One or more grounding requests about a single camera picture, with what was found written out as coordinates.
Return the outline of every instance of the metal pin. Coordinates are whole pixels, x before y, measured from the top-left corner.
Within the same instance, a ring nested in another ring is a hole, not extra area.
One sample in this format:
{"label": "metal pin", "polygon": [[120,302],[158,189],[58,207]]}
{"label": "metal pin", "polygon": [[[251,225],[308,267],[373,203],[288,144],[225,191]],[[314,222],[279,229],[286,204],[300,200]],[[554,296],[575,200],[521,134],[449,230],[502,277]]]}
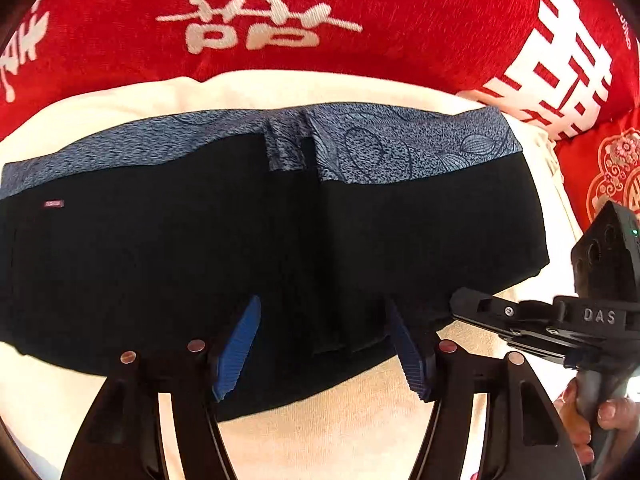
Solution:
{"label": "metal pin", "polygon": [[124,352],[124,354],[120,356],[120,362],[124,365],[129,365],[135,360],[136,360],[136,353],[131,350]]}
{"label": "metal pin", "polygon": [[202,352],[204,350],[205,347],[205,343],[202,339],[194,339],[192,341],[189,341],[189,344],[187,345],[187,350],[189,352]]}
{"label": "metal pin", "polygon": [[451,339],[443,339],[440,341],[438,348],[445,354],[453,354],[453,352],[458,349],[458,345],[456,345]]}
{"label": "metal pin", "polygon": [[509,361],[513,364],[515,364],[516,366],[520,366],[524,364],[524,355],[518,353],[518,352],[511,352],[509,354]]}

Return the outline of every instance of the handle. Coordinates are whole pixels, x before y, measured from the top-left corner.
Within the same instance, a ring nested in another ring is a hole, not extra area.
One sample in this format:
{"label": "handle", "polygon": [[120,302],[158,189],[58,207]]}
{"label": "handle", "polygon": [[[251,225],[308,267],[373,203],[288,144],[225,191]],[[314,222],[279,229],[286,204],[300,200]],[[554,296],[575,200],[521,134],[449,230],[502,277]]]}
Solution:
{"label": "handle", "polygon": [[598,407],[609,399],[621,399],[626,395],[628,381],[620,383],[616,376],[603,376],[592,370],[582,370],[576,375],[578,396],[576,405],[591,427],[591,449],[595,459],[584,467],[584,477],[594,479],[602,471],[609,450],[616,439],[617,431],[603,430],[598,424]]}

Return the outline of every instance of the small clothing tag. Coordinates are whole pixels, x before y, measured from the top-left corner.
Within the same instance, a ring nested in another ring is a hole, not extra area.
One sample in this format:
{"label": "small clothing tag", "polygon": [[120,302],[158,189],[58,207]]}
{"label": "small clothing tag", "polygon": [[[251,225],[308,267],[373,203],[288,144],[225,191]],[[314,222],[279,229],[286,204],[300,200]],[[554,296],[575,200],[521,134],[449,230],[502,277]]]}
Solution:
{"label": "small clothing tag", "polygon": [[44,203],[44,208],[60,208],[65,206],[64,200],[47,200]]}

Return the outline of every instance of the red fabric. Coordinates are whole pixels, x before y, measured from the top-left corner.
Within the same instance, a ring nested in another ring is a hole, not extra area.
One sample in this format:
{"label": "red fabric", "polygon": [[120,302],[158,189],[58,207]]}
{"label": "red fabric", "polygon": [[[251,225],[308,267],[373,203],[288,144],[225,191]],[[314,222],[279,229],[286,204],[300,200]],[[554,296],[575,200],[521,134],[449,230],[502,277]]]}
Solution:
{"label": "red fabric", "polygon": [[556,154],[582,229],[607,200],[628,207],[640,219],[640,108],[585,135],[559,142]]}
{"label": "red fabric", "polygon": [[75,94],[250,68],[463,92],[556,137],[639,96],[636,38],[610,0],[40,0],[20,27],[0,58],[0,138]]}

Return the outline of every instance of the human hand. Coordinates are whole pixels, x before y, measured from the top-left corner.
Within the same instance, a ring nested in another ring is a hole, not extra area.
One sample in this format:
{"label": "human hand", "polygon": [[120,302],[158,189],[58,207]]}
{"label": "human hand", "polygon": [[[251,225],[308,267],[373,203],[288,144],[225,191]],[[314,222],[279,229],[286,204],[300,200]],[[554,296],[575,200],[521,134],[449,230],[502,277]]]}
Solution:
{"label": "human hand", "polygon": [[[574,445],[580,464],[586,465],[593,462],[594,459],[593,449],[589,446],[591,428],[587,420],[578,413],[577,396],[578,384],[573,379],[562,395],[556,399],[554,406],[569,434],[571,443]],[[616,440],[598,476],[598,480],[606,480],[607,475],[620,463],[638,436],[640,404],[633,402],[628,397],[608,400],[598,409],[598,423],[603,430],[618,430]]]}

